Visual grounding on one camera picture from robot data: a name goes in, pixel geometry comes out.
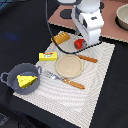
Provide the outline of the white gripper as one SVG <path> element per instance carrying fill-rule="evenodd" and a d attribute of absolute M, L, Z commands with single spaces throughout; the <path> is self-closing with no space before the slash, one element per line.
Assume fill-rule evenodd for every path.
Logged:
<path fill-rule="evenodd" d="M 84 13 L 74 6 L 71 17 L 87 45 L 96 44 L 101 34 L 101 27 L 104 25 L 100 10 Z"/>

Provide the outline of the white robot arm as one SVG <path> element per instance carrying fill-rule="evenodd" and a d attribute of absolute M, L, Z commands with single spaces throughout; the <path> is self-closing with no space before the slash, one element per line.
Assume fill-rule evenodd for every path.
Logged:
<path fill-rule="evenodd" d="M 101 0 L 57 0 L 60 5 L 72 5 L 71 18 L 88 46 L 98 42 L 104 21 Z"/>

